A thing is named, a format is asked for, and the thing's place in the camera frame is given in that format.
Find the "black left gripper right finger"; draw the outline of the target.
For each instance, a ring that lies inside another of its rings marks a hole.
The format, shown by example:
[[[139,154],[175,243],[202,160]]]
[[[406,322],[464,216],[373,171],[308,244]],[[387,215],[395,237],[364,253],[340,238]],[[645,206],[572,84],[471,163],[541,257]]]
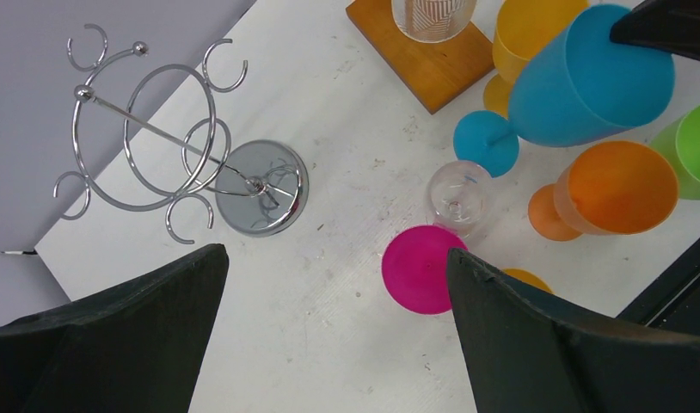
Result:
[[[446,279],[480,412],[700,412],[700,336],[608,317],[452,249]]]

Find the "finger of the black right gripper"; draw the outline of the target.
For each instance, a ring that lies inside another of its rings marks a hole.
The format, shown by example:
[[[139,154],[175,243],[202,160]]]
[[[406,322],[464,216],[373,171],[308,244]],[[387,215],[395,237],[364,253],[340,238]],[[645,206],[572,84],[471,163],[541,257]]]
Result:
[[[647,0],[616,21],[609,39],[700,61],[700,0]]]

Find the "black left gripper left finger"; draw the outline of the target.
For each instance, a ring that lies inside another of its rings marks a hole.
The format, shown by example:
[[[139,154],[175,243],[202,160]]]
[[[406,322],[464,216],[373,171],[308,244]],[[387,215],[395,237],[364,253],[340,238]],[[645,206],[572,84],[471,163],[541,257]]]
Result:
[[[230,260],[205,245],[0,326],[0,412],[186,412]]]

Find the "blue plastic wine glass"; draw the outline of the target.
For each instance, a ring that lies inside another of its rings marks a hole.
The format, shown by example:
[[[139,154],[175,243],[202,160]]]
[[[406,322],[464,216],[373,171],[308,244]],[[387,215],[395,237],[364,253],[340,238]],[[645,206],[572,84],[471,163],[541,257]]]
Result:
[[[628,13],[606,3],[580,12],[522,70],[507,117],[478,110],[458,122],[452,140],[457,159],[502,176],[516,163],[521,140],[585,145],[659,118],[672,100],[673,57],[612,42],[612,26]]]

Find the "clear patterned wine glass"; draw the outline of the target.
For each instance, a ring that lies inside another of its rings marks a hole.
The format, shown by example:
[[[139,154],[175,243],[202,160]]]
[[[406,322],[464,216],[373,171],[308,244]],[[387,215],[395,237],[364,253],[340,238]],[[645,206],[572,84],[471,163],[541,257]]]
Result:
[[[476,0],[392,0],[396,26],[412,40],[440,43],[460,34],[469,24]]]

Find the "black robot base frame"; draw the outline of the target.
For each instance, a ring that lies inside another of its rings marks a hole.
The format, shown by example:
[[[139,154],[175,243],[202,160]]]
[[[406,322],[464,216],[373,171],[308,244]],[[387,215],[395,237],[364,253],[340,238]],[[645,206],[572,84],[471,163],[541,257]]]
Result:
[[[700,238],[617,317],[646,327],[700,336]]]

